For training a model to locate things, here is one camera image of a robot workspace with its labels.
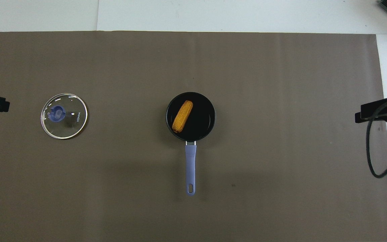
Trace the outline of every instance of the brown mat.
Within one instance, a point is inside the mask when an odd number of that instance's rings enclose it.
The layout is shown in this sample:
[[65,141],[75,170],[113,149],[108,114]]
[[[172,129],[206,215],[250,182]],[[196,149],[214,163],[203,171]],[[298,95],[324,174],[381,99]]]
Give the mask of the brown mat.
[[[165,124],[186,91],[217,113],[193,197]],[[63,92],[89,109],[71,140],[40,124]],[[374,35],[0,33],[0,96],[0,241],[387,241],[387,177],[354,122],[383,97]]]

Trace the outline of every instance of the pan handle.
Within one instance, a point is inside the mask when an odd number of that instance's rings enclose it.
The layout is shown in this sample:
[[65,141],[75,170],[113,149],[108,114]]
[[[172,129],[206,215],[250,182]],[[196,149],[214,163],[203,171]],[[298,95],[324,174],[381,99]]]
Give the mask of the pan handle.
[[186,193],[189,196],[195,194],[195,154],[197,153],[196,142],[186,142]]

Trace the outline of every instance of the white table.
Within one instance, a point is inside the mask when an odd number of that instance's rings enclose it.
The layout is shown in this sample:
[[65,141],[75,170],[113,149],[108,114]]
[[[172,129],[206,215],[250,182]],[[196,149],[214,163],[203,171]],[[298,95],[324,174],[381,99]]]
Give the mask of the white table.
[[94,30],[377,34],[387,97],[387,13],[375,0],[0,0],[0,32]]

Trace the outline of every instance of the corn cob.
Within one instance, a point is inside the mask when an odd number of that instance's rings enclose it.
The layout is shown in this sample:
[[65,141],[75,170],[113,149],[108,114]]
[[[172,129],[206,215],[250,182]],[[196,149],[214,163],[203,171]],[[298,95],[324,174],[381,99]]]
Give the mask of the corn cob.
[[187,117],[189,117],[193,106],[194,104],[192,101],[184,101],[180,110],[178,110],[176,117],[174,118],[174,122],[172,123],[172,130],[175,133],[180,133],[183,130],[184,124],[186,124]]

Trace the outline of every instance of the frying pan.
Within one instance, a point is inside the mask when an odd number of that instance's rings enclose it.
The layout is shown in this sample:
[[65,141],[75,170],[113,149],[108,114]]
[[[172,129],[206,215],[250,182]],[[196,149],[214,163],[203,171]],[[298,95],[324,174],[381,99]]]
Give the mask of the frying pan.
[[[183,105],[184,101],[193,103],[192,110],[187,118],[183,130],[175,133],[172,123]],[[195,154],[197,152],[196,141],[207,136],[215,125],[216,112],[213,104],[197,92],[184,92],[177,95],[168,104],[166,111],[166,124],[170,132],[177,138],[186,141],[186,193],[189,196],[195,194]]]

